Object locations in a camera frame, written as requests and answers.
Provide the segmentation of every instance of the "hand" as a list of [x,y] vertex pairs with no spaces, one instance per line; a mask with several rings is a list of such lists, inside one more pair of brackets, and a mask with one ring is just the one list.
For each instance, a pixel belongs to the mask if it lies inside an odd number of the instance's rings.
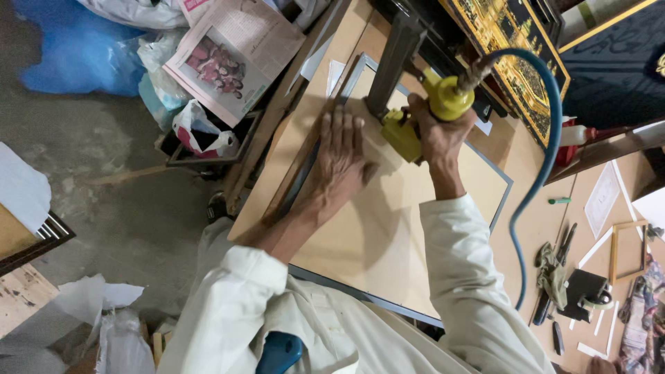
[[430,165],[437,200],[459,198],[466,194],[458,171],[462,142],[476,119],[472,109],[451,122],[440,122],[430,114],[427,101],[416,94],[408,97],[411,121],[420,127],[422,155]]
[[321,181],[313,196],[320,204],[319,225],[330,220],[376,173],[378,165],[362,154],[363,126],[362,118],[345,113],[341,105],[323,115],[317,158]]

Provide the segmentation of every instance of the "blue plastic bag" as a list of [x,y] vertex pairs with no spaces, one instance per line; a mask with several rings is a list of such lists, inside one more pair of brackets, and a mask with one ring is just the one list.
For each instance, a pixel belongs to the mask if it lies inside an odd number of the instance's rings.
[[76,0],[13,0],[16,12],[43,32],[42,59],[20,80],[44,93],[103,91],[138,95],[145,68],[136,54],[145,32],[99,17]]

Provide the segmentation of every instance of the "gold and black artwork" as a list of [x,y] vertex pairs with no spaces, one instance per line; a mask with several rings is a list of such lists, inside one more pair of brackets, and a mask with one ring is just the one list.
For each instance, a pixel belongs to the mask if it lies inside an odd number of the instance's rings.
[[[439,0],[458,22],[481,56],[508,47],[528,49],[547,63],[561,98],[570,76],[538,22],[528,0]],[[545,84],[526,61],[506,56],[493,75],[515,112],[542,148],[549,141],[549,101]]]

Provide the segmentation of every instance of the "white plastic bag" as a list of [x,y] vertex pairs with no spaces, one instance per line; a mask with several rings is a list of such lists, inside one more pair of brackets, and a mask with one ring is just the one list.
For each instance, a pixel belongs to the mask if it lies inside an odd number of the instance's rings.
[[97,374],[155,374],[152,353],[140,329],[138,315],[131,309],[102,317]]
[[138,41],[139,47],[136,52],[148,70],[155,93],[166,110],[180,108],[192,99],[192,96],[162,69],[166,61],[176,52],[185,32],[183,29],[169,30],[160,33],[154,42],[145,39]]
[[78,0],[93,13],[123,25],[144,29],[173,29],[187,26],[178,0],[163,0],[144,6],[137,0]]
[[[173,129],[182,144],[200,158],[231,157],[238,153],[240,142],[233,131],[221,131],[207,119],[203,107],[196,99],[190,100],[173,119]],[[196,137],[217,136],[209,146],[200,146]]]

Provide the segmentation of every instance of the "plastic bag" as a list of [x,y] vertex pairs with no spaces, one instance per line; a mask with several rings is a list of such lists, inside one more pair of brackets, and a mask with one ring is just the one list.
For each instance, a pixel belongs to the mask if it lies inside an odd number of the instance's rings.
[[182,144],[200,158],[235,156],[240,148],[233,131],[222,131],[212,124],[196,99],[173,119],[173,129]]
[[152,353],[140,329],[138,315],[131,309],[102,317],[97,374],[155,374]]
[[78,2],[93,13],[123,25],[155,30],[188,25],[178,0],[163,0],[154,7],[150,1],[137,0],[78,0]]
[[145,68],[136,49],[145,32],[109,21],[76,0],[13,0],[18,14],[43,32],[42,59],[20,80],[45,93],[103,91],[136,96]]
[[180,110],[178,108],[169,110],[164,106],[155,93],[155,88],[152,82],[150,82],[148,73],[144,74],[143,79],[138,83],[138,93],[141,95],[146,108],[152,114],[152,118],[155,118],[155,121],[157,121],[157,125],[159,125],[162,131],[167,132],[171,128],[173,118]]
[[166,61],[176,52],[178,43],[185,32],[186,30],[182,29],[169,30],[158,35],[154,42],[143,39],[138,41],[140,47],[136,52],[148,70],[154,91],[166,110],[185,106],[193,99],[173,77],[162,69]]

